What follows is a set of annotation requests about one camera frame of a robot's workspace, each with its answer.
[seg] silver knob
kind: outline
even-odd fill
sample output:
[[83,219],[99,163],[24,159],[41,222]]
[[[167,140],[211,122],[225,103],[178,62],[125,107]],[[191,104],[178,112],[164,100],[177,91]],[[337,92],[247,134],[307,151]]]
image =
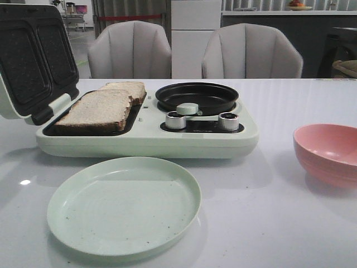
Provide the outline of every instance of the silver knob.
[[220,113],[218,127],[221,130],[235,131],[239,128],[239,116],[234,113]]
[[176,111],[168,112],[165,126],[171,130],[181,130],[186,127],[186,116],[178,114]]

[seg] white cabinet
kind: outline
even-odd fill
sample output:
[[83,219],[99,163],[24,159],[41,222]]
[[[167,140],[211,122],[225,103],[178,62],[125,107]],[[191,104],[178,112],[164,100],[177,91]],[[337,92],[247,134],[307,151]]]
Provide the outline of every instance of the white cabinet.
[[208,39],[220,18],[221,0],[171,1],[172,78],[201,78]]

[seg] kitchen counter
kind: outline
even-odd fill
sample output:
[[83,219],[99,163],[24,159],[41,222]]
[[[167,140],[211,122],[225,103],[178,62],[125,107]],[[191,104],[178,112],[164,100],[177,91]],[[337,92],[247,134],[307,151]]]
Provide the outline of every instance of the kitchen counter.
[[[81,94],[115,80],[84,79]],[[187,80],[143,80],[146,88]],[[357,263],[357,190],[329,186],[296,160],[293,131],[310,123],[357,127],[356,80],[205,80],[230,86],[258,125],[244,158],[170,159],[197,179],[198,217],[165,252],[126,264],[80,254],[59,242],[46,222],[56,189],[104,158],[47,155],[39,128],[0,118],[0,267],[339,267]]]
[[350,16],[357,11],[222,11],[222,16]]
[[303,57],[302,77],[318,78],[327,35],[335,27],[357,28],[357,11],[222,12],[221,27],[237,23],[266,25],[281,30]]

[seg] bowl of fruit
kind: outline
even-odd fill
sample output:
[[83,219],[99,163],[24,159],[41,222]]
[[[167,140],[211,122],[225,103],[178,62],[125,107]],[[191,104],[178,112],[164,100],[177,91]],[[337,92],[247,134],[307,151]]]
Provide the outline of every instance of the bowl of fruit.
[[310,10],[312,7],[305,6],[304,3],[301,3],[299,0],[291,0],[288,4],[288,7],[293,11],[301,11],[301,10]]

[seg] floor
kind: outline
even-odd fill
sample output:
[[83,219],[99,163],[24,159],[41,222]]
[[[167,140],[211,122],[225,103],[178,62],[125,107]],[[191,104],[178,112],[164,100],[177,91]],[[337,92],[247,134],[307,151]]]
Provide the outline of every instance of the floor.
[[94,30],[88,28],[86,31],[70,29],[68,37],[77,64],[79,78],[90,78],[87,51],[88,46],[95,40]]

